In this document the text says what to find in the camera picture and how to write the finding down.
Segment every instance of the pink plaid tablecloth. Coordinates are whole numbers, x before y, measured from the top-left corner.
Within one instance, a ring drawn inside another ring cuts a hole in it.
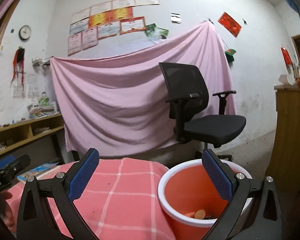
[[[47,178],[66,172],[71,165],[61,165]],[[157,197],[159,180],[166,171],[165,166],[156,162],[131,158],[100,160],[74,204],[100,240],[174,240]],[[13,198],[7,202],[15,217],[23,188],[20,182],[9,190]],[[54,200],[49,199],[49,203],[61,232],[70,236]]]

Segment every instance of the book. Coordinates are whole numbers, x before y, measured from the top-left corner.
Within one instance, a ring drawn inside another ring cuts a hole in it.
[[[56,169],[59,168],[59,166],[57,166],[58,163],[45,163],[40,165],[39,167],[36,167],[30,171],[27,171],[19,176],[17,176],[17,179],[21,182],[23,182],[24,184],[26,183],[27,179],[30,176],[35,176],[37,179],[40,179],[42,177],[44,177],[45,175],[55,171]]]

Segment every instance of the clock face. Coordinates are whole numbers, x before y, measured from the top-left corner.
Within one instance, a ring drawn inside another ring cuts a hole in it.
[[[25,41],[27,39],[29,39],[31,36],[31,28],[28,25],[24,25],[23,27],[21,27],[20,31],[19,31],[19,37],[21,40]]]

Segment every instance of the white bucket rim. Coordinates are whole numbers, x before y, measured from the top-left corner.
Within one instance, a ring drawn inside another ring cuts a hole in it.
[[[223,163],[227,163],[231,169],[236,170],[237,172],[241,172],[244,175],[247,176],[248,179],[252,179],[251,175],[249,174],[249,172],[246,171],[246,169],[244,169],[243,167],[239,166],[238,164],[226,161],[226,160],[221,160]],[[170,170],[168,170],[160,179],[159,184],[158,184],[158,198],[159,198],[159,202],[161,207],[163,208],[163,210],[170,216],[172,217],[174,220],[182,223],[182,224],[186,224],[189,226],[193,226],[193,227],[198,227],[198,228],[209,228],[212,227],[212,225],[217,221],[217,219],[207,219],[207,220],[200,220],[200,219],[195,219],[195,218],[190,218],[187,217],[181,213],[179,213],[178,211],[174,210],[172,208],[172,206],[170,206],[170,204],[168,203],[168,201],[166,200],[166,197],[164,195],[164,189],[166,187],[166,184],[168,182],[168,180],[177,172],[182,171],[186,168],[190,168],[193,166],[198,166],[198,165],[202,165],[202,161],[201,159],[198,160],[192,160],[192,161],[188,161],[188,162],[184,162],[181,163],[177,166],[174,166],[173,168],[171,168]],[[241,214],[243,212],[245,212],[245,210],[247,209],[247,207],[250,205],[252,198],[248,198],[243,210],[241,212]]]

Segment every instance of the round wooden piece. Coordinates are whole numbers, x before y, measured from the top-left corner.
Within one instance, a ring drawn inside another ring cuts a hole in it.
[[[204,219],[205,217],[206,217],[206,212],[203,209],[198,210],[196,213],[194,213],[195,219]]]

